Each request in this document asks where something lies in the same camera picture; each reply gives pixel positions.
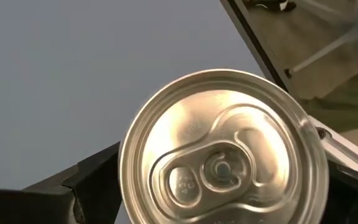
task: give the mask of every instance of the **can lid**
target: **can lid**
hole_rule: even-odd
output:
[[[237,70],[182,77],[121,144],[132,223],[319,223],[328,167],[315,128],[273,83]]]

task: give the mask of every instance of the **silver metal surface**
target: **silver metal surface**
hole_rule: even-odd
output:
[[[328,168],[315,129],[279,87],[207,70],[160,90],[120,153],[133,223],[318,223]]]

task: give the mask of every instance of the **aluminum can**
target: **aluminum can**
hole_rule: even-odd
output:
[[[168,84],[119,155],[132,223],[319,223],[328,165],[301,106],[256,75],[205,70]]]

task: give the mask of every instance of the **can rim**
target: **can rim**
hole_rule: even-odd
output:
[[[308,181],[306,183],[306,198],[305,201],[298,205],[294,213],[294,217],[290,223],[301,222],[301,223],[318,223],[323,215],[326,200],[328,197],[328,165],[326,161],[326,156],[324,153],[323,145],[321,144],[317,131],[309,120],[306,112],[302,107],[285,91],[276,84],[271,83],[270,81],[258,77],[257,75],[243,72],[239,70],[232,69],[211,69],[211,70],[202,70],[199,72],[191,73],[185,75],[175,81],[169,83],[160,89],[156,94],[154,94],[139,110],[133,119],[131,125],[129,126],[128,132],[126,133],[124,140],[121,143],[119,151],[119,183],[121,186],[122,200],[124,202],[125,208],[127,210],[129,219],[132,223],[145,223],[149,220],[153,220],[150,213],[147,211],[147,208],[144,204],[142,192],[137,189],[137,184],[135,182],[138,175],[136,164],[137,156],[134,150],[131,150],[129,146],[131,141],[134,138],[139,138],[140,132],[144,133],[144,118],[145,114],[149,113],[154,104],[158,103],[161,98],[165,95],[172,92],[172,86],[186,82],[189,78],[194,78],[195,76],[206,75],[208,76],[211,73],[227,73],[228,75],[242,75],[247,79],[252,80],[254,83],[257,83],[263,89],[266,87],[271,88],[270,94],[281,98],[287,104],[287,109],[291,108],[291,119],[294,119],[293,125],[299,125],[297,128],[299,136],[303,139],[303,144],[306,144],[306,149],[317,149],[309,150],[305,153],[308,153],[308,174],[309,179],[313,181]]]

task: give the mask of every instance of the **can top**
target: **can top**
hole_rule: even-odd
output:
[[[298,103],[236,70],[182,77],[141,109],[121,144],[132,223],[319,223],[328,167]]]

